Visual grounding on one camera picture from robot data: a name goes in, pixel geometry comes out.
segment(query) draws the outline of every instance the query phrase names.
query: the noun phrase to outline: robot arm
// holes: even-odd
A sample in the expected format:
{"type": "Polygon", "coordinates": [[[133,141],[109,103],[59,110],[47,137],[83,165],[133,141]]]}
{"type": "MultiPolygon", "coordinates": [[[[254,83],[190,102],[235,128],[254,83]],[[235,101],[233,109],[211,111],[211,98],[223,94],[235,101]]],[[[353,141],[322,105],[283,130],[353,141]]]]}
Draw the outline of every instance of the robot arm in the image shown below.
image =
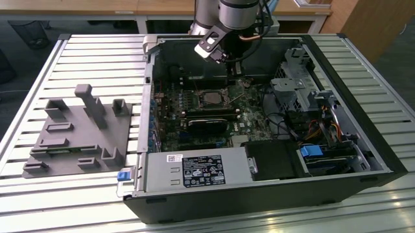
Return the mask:
{"type": "MultiPolygon", "coordinates": [[[[275,9],[278,0],[271,0],[275,9]]],[[[195,51],[207,61],[239,63],[251,52],[253,41],[270,31],[271,11],[266,0],[197,0],[191,35],[205,35],[195,51]]]]}

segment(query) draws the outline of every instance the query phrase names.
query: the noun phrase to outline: blue latch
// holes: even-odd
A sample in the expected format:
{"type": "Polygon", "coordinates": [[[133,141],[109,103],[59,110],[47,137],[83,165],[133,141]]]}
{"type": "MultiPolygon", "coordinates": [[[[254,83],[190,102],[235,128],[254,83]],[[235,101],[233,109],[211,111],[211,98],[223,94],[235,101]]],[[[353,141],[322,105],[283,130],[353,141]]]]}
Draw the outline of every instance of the blue latch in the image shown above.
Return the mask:
{"type": "Polygon", "coordinates": [[[130,181],[131,180],[131,171],[119,171],[117,175],[118,181],[130,181]]]}
{"type": "Polygon", "coordinates": [[[321,146],[305,146],[301,149],[301,154],[303,155],[303,157],[307,157],[307,156],[322,156],[323,152],[322,152],[321,146]]]}

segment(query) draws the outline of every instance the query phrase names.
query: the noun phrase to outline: barcode sticker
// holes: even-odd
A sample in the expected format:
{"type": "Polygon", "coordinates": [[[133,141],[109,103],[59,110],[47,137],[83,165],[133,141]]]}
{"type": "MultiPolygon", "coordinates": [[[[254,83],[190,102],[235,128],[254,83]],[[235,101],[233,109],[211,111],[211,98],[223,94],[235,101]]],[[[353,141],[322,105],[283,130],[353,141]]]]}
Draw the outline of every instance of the barcode sticker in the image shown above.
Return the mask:
{"type": "Polygon", "coordinates": [[[167,162],[182,162],[183,155],[182,154],[169,154],[167,162]]]}

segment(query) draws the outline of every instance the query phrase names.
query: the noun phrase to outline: aluminum extrusion table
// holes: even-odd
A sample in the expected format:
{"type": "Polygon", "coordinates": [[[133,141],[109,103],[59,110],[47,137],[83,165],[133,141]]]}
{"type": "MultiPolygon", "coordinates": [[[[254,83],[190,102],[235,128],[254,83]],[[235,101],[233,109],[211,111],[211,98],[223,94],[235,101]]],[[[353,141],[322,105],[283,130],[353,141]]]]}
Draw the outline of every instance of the aluminum extrusion table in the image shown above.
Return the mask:
{"type": "MultiPolygon", "coordinates": [[[[117,172],[24,179],[23,165],[47,114],[47,99],[82,104],[74,89],[94,86],[103,103],[134,104],[126,166],[137,163],[145,35],[73,35],[58,41],[0,143],[0,232],[377,232],[415,226],[415,112],[351,42],[314,39],[410,173],[342,203],[146,225],[117,196],[117,172]]],[[[133,189],[125,186],[123,191],[133,189]]]]}

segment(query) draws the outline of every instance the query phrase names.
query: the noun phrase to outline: power supply label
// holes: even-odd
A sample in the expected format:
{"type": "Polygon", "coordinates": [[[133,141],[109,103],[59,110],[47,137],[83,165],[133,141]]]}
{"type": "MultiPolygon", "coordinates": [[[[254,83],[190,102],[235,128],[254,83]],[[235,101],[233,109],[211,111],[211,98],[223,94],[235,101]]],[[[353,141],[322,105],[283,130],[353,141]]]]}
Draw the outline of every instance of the power supply label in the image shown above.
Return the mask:
{"type": "Polygon", "coordinates": [[[226,184],[221,155],[183,158],[182,164],[186,188],[226,184]]]}

